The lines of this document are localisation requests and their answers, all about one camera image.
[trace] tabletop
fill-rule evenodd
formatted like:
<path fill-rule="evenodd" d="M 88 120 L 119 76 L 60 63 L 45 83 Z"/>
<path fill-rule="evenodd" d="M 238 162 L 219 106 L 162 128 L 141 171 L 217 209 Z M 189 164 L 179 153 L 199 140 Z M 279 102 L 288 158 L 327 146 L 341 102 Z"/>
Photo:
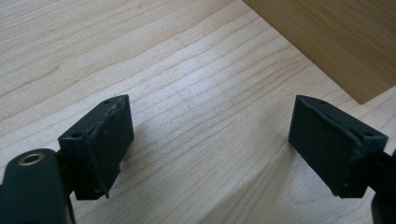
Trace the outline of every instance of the tabletop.
<path fill-rule="evenodd" d="M 110 198 L 78 223 L 372 223 L 373 191 L 340 199 L 288 143 L 296 94 L 389 137 L 396 88 L 359 105 L 238 0 L 2 1 L 0 176 L 106 98 L 135 140 Z"/>

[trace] wood grain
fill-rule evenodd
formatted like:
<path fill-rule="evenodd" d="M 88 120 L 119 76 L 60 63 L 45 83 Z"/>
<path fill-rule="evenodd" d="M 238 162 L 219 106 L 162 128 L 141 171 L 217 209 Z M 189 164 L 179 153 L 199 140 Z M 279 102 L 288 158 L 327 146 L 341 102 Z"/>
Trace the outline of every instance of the wood grain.
<path fill-rule="evenodd" d="M 0 176 L 102 100 L 129 94 L 135 141 L 78 223 L 372 223 L 287 142 L 296 94 L 389 136 L 396 89 L 358 105 L 241 1 L 2 1 Z"/>
<path fill-rule="evenodd" d="M 245 2 L 359 103 L 396 85 L 395 1 Z"/>

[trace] screw hole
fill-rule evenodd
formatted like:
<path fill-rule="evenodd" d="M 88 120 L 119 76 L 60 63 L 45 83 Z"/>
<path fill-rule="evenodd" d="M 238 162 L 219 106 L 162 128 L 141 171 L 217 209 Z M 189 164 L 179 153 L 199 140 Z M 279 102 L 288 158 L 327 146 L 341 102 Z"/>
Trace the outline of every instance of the screw hole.
<path fill-rule="evenodd" d="M 363 135 L 366 135 L 366 136 L 371 136 L 371 137 L 373 137 L 374 136 L 374 134 L 373 133 L 370 133 L 370 132 L 367 132 L 367 131 L 363 131 L 363 132 L 361 132 Z"/>
<path fill-rule="evenodd" d="M 76 137 L 77 138 L 77 137 L 80 137 L 80 136 L 82 136 L 82 133 L 73 133 L 72 134 L 72 137 Z"/>
<path fill-rule="evenodd" d="M 43 153 L 34 153 L 23 157 L 18 164 L 21 166 L 33 165 L 44 159 Z"/>

